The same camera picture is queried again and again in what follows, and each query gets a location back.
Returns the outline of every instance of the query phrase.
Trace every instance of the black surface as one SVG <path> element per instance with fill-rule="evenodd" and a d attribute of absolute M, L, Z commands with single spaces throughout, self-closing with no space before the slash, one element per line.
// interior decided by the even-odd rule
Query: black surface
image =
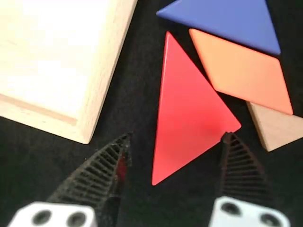
<path fill-rule="evenodd" d="M 216 145 L 153 187 L 152 158 L 156 132 L 164 38 L 171 30 L 197 67 L 202 65 L 187 28 L 158 19 L 155 12 L 172 0 L 138 0 L 121 57 L 96 132 L 81 145 L 0 118 L 0 226 L 20 207 L 48 196 L 86 158 L 119 135 L 133 131 L 129 169 L 118 227 L 206 227 L 220 169 Z M 282 49 L 282 67 L 297 115 L 303 116 L 303 2 L 268 0 Z M 272 180 L 277 207 L 293 227 L 303 226 L 303 139 L 271 153 L 259 142 L 244 101 L 220 94 L 242 124 L 236 133 L 256 155 Z"/>

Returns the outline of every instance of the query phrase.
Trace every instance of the red plastic piece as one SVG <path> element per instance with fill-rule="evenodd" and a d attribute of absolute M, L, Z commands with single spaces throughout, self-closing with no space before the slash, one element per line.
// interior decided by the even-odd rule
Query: red plastic piece
<path fill-rule="evenodd" d="M 152 171 L 156 185 L 241 127 L 167 32 Z"/>

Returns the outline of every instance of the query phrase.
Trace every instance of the triangle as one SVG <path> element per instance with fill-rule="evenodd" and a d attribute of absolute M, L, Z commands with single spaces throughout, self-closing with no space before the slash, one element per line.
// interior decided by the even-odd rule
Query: triangle
<path fill-rule="evenodd" d="M 167 32 L 152 170 L 156 185 L 241 127 Z"/>
<path fill-rule="evenodd" d="M 157 15 L 264 52 L 281 53 L 265 0 L 177 0 Z"/>
<path fill-rule="evenodd" d="M 249 103 L 262 146 L 272 151 L 303 137 L 303 118 Z"/>
<path fill-rule="evenodd" d="M 293 114 L 277 58 L 195 29 L 189 33 L 215 90 Z"/>

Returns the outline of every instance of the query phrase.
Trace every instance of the light wood surface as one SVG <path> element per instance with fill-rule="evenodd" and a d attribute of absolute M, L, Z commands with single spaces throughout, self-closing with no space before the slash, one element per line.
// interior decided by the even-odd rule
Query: light wood surface
<path fill-rule="evenodd" d="M 0 2 L 0 116 L 89 143 L 137 0 Z"/>
<path fill-rule="evenodd" d="M 303 118 L 247 102 L 263 147 L 272 151 L 303 137 Z"/>

